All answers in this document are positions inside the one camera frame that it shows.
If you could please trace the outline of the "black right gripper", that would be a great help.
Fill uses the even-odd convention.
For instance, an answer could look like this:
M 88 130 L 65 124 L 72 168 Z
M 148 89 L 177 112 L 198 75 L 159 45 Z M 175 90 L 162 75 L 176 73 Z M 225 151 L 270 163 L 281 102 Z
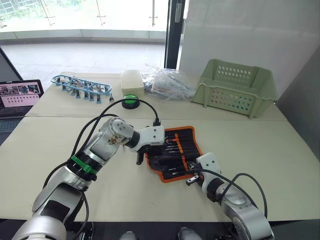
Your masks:
M 196 163 L 194 161 L 187 161 L 187 162 L 183 163 L 183 168 L 184 168 L 185 171 L 181 171 L 181 172 L 176 172 L 175 173 L 175 180 L 179 181 L 179 180 L 187 179 L 185 181 L 187 186 L 190 186 L 190 185 L 192 185 L 194 183 L 197 183 L 197 185 L 199 187 L 201 187 L 202 184 L 203 184 L 204 176 L 199 172 L 192 172 L 192 173 L 186 172 L 186 171 L 190 171 L 190 170 L 200 170 L 200 169 L 202 169 L 201 164 L 200 163 Z

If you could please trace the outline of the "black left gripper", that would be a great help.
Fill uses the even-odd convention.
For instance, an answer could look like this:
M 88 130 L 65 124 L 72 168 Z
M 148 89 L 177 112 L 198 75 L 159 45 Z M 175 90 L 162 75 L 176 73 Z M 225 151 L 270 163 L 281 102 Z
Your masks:
M 136 164 L 141 165 L 145 159 L 148 165 L 156 165 L 157 160 L 154 156 L 161 156 L 163 154 L 163 146 L 162 145 L 144 145 L 142 150 L 137 152 L 137 160 Z

